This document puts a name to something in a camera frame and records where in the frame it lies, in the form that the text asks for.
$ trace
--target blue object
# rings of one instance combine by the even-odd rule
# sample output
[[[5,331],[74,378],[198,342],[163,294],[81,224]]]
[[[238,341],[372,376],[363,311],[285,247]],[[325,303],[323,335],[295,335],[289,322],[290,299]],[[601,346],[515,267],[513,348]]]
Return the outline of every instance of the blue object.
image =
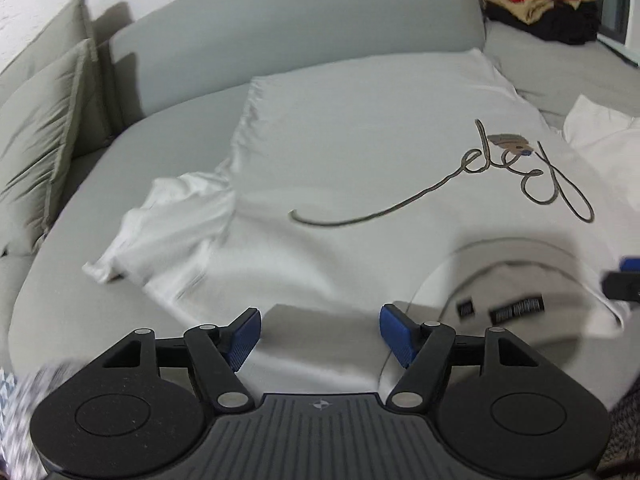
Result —
[[[386,305],[380,310],[380,335],[400,365],[408,368],[418,355],[418,350],[414,348],[412,327],[405,325]]]
[[[640,272],[640,258],[625,258],[620,263],[621,272]]]
[[[260,318],[260,312],[256,310],[240,328],[233,332],[230,349],[226,353],[225,359],[234,372],[237,372],[242,363],[249,357],[251,350],[254,349],[260,339],[261,330],[262,319]]]

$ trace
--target cursive print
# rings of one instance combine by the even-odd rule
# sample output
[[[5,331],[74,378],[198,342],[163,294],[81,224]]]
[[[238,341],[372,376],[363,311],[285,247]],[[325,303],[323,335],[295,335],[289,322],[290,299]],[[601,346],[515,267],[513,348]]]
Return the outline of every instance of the cursive print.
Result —
[[[579,218],[583,222],[586,222],[587,224],[590,224],[594,221],[595,213],[593,211],[593,207],[591,206],[591,203],[589,202],[589,200],[587,200],[587,197],[585,197],[584,193],[582,193],[582,191],[578,189],[578,187],[571,180],[569,180],[564,175],[564,173],[562,173],[562,171],[558,170],[558,168],[556,168],[549,161],[549,158],[548,156],[546,156],[545,150],[543,149],[542,144],[540,144],[540,142],[538,143],[540,152],[536,152],[531,146],[529,146],[527,139],[525,139],[523,136],[513,135],[513,134],[501,134],[501,135],[494,135],[494,136],[487,137],[487,134],[484,130],[484,126],[478,119],[476,119],[476,128],[478,129],[478,133],[480,134],[480,140],[482,142],[482,150],[478,148],[473,148],[471,150],[468,150],[468,152],[466,152],[462,156],[462,160],[460,161],[460,166],[459,168],[456,169],[456,171],[454,171],[453,173],[449,173],[445,178],[443,178],[441,181],[437,182],[433,186],[423,189],[422,191],[407,198],[406,200],[402,200],[402,202],[399,202],[387,209],[383,209],[382,211],[377,211],[375,213],[371,213],[366,216],[360,216],[360,217],[351,218],[348,220],[338,220],[338,221],[309,220],[307,218],[303,218],[302,216],[300,216],[295,209],[289,212],[289,217],[294,222],[298,222],[300,224],[304,224],[312,227],[344,227],[348,225],[360,224],[363,222],[368,222],[369,220],[373,220],[375,218],[379,218],[381,216],[386,216],[388,214],[393,213],[394,211],[397,211],[399,209],[402,209],[405,206],[408,206],[411,202],[415,202],[419,198],[422,198],[423,196],[425,196],[427,193],[436,191],[438,188],[441,188],[449,180],[457,177],[461,173],[471,173],[471,174],[483,173],[487,171],[489,168],[493,167],[493,168],[499,168],[500,170],[507,170],[510,173],[521,176],[522,179],[520,180],[520,189],[522,190],[524,195],[532,202],[539,205],[549,205],[555,202],[558,199],[558,197],[562,197],[562,200],[564,201],[564,203],[567,205],[567,207],[571,210],[571,212],[577,218]],[[494,162],[492,160],[491,151],[489,148],[489,141],[491,141],[495,146],[498,146],[503,149],[500,162]],[[544,162],[544,164],[548,168],[549,175],[551,176],[551,180],[554,184],[554,192],[551,195],[551,197],[547,200],[538,200],[527,191],[527,183],[529,182],[529,180],[532,178],[544,175],[545,174],[544,171],[531,170],[531,171],[524,172],[524,171],[516,170],[513,167],[513,165],[519,160],[521,156],[531,156],[533,154],[535,154],[537,158],[539,158],[542,162]],[[470,169],[469,165],[471,165],[471,163],[475,161],[477,158],[479,158],[480,156],[484,156],[484,165],[482,166],[482,168],[479,168],[477,170]],[[558,180],[558,176],[560,176],[567,184],[569,184],[569,186],[575,189],[575,191],[578,193],[580,198],[584,201],[587,208],[589,209],[588,216],[583,216],[580,213],[578,213],[578,211],[575,209],[573,204],[571,204],[570,200],[567,198],[567,196],[564,193],[564,190],[562,189],[562,186]]]

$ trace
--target clothing tag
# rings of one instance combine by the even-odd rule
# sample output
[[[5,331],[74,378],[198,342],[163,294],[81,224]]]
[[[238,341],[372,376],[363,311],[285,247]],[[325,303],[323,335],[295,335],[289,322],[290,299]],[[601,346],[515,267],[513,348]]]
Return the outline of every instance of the clothing tag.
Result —
[[[460,319],[465,319],[465,317],[474,316],[476,314],[476,311],[474,310],[474,302],[471,298],[457,304],[456,309],[458,310],[458,317]]]
[[[532,298],[523,298],[515,303],[494,308],[489,311],[489,316],[491,317],[491,323],[495,326],[515,317],[529,316],[530,314],[544,311],[545,303],[542,301],[542,296],[533,296]]]

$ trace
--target sofa cushion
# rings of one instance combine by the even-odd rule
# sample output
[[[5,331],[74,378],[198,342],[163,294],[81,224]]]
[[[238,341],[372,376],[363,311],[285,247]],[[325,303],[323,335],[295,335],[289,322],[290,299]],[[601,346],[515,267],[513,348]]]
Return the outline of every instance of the sofa cushion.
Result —
[[[71,0],[0,74],[1,106],[37,72],[59,59],[81,41],[92,40],[92,69],[84,74],[82,119],[74,149],[75,156],[104,147],[111,137],[111,127],[104,110],[98,53],[93,36],[84,0]]]
[[[0,255],[35,252],[56,217],[78,135],[89,41],[0,107]]]
[[[60,197],[60,204],[58,205],[59,210],[62,210],[75,192],[78,191],[80,185],[89,176],[91,170],[95,167],[101,156],[103,156],[106,151],[107,149],[103,148],[87,155],[77,156],[71,161],[69,172],[66,174],[65,187],[63,188],[62,196]]]
[[[118,102],[116,81],[111,64],[111,49],[109,42],[105,41],[98,47],[98,58],[102,75],[102,90],[104,94],[104,108],[107,112],[113,135],[119,135],[124,130],[122,111]]]
[[[257,75],[483,45],[478,0],[177,0],[110,40],[126,125]]]
[[[569,46],[542,41],[488,22],[484,54],[550,126],[562,129],[580,94],[599,105],[640,116],[640,70],[600,43]]]
[[[248,87],[207,95],[122,133],[60,213],[14,309],[10,351],[19,374],[48,361],[92,358],[140,327],[187,328],[125,280],[97,285],[82,272],[118,231],[154,178],[213,171],[229,152]]]
[[[5,372],[12,370],[7,337],[15,299],[32,263],[33,256],[0,257],[0,367],[4,368]]]

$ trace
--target circular pad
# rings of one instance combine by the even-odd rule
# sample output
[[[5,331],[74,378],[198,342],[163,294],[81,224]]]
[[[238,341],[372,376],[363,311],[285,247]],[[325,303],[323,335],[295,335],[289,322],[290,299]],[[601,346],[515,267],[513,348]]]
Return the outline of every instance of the circular pad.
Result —
[[[462,462],[490,476],[562,478],[597,464],[609,416],[555,367],[499,366],[450,386],[438,431]]]
[[[139,397],[109,394],[94,397],[76,412],[76,422],[95,436],[121,436],[142,428],[151,415]]]
[[[203,430],[193,394],[135,368],[86,368],[31,419],[43,464],[73,478],[149,475],[188,453]]]
[[[540,394],[510,394],[491,406],[494,420],[505,430],[522,435],[544,435],[562,426],[562,404]]]

